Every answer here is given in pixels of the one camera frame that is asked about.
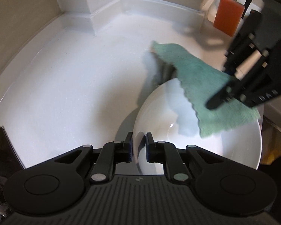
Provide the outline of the green microfibre cloth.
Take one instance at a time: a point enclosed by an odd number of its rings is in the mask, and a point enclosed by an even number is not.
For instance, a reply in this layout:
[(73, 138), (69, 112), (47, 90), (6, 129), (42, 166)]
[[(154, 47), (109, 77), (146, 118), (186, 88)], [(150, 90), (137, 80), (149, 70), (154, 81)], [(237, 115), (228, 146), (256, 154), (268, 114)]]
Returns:
[(151, 49), (158, 59), (176, 69), (184, 95), (196, 112), (202, 138), (256, 122), (260, 118), (257, 108), (249, 108), (238, 100), (224, 103), (215, 110), (207, 109), (207, 101), (232, 77), (206, 64), (178, 44), (153, 41)]

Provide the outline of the orange sponge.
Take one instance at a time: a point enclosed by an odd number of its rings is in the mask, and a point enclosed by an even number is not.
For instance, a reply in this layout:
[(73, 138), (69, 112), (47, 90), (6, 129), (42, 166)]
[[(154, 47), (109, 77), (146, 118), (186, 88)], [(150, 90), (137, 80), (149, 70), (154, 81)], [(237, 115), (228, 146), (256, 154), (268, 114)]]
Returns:
[(234, 0), (220, 0), (213, 26), (233, 37), (244, 10), (245, 6)]

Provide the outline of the black glass stove top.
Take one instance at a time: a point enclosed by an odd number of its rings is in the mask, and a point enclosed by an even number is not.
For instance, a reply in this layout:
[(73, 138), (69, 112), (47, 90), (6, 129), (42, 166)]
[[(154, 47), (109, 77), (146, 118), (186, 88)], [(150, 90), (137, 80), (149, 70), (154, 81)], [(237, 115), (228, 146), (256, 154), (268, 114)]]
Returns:
[(0, 176), (9, 178), (23, 169), (4, 127), (0, 127)]

